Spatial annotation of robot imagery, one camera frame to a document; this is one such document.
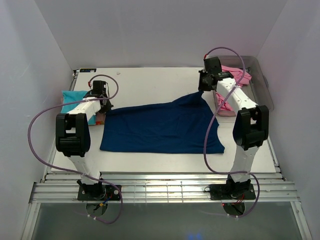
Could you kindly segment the navy blue t shirt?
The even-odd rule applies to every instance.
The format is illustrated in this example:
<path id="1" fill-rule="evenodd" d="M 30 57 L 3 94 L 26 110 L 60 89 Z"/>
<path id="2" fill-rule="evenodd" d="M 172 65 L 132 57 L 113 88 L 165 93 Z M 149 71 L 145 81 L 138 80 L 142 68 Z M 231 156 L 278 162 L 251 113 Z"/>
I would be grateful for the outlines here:
<path id="1" fill-rule="evenodd" d="M 100 150 L 119 153 L 222 154 L 219 123 L 203 91 L 167 103 L 123 107 L 106 114 Z"/>

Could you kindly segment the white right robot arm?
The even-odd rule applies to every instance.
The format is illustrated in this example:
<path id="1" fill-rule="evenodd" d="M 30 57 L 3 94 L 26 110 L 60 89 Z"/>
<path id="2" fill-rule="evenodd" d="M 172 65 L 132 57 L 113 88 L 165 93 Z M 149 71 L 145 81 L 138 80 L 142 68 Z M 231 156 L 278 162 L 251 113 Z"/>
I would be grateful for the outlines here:
<path id="1" fill-rule="evenodd" d="M 232 136 L 236 143 L 233 166 L 224 184 L 211 184 L 207 192 L 211 200 L 256 198 L 250 180 L 255 155 L 269 135 L 269 109 L 251 100 L 237 86 L 233 75 L 222 70 L 218 57 L 204 57 L 204 69 L 199 71 L 201 91 L 221 94 L 236 113 Z"/>

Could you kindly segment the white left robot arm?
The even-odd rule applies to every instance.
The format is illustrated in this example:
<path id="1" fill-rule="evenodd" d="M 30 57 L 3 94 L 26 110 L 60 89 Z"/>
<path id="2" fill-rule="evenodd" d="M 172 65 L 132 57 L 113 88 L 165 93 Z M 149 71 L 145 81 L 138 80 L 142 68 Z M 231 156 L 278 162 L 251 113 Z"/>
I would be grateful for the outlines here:
<path id="1" fill-rule="evenodd" d="M 81 173 L 77 181 L 85 195 L 100 200 L 106 195 L 106 187 L 98 181 L 101 172 L 95 162 L 86 156 L 91 147 L 89 120 L 99 114 L 105 114 L 113 105 L 109 98 L 108 83 L 94 80 L 90 91 L 84 95 L 84 102 L 78 103 L 66 113 L 56 116 L 55 146 Z"/>

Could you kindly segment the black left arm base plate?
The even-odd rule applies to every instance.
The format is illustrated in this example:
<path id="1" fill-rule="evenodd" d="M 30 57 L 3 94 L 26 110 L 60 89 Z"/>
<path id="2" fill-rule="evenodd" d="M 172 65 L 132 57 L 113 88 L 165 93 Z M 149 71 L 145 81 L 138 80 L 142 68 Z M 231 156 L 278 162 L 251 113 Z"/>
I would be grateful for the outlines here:
<path id="1" fill-rule="evenodd" d="M 82 184 L 79 186 L 77 200 L 78 201 L 119 201 L 121 185 L 116 185 L 116 189 L 112 185 L 104 185 L 100 183 Z"/>

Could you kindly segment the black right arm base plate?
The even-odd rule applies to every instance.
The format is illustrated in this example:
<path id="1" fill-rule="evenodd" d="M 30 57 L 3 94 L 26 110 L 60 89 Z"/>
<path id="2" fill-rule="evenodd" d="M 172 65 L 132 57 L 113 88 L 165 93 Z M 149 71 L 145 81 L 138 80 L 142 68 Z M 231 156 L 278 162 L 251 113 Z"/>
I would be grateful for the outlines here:
<path id="1" fill-rule="evenodd" d="M 211 200 L 255 200 L 256 193 L 253 185 L 250 184 L 246 190 L 231 190 L 226 184 L 210 184 L 203 190 L 209 193 Z"/>

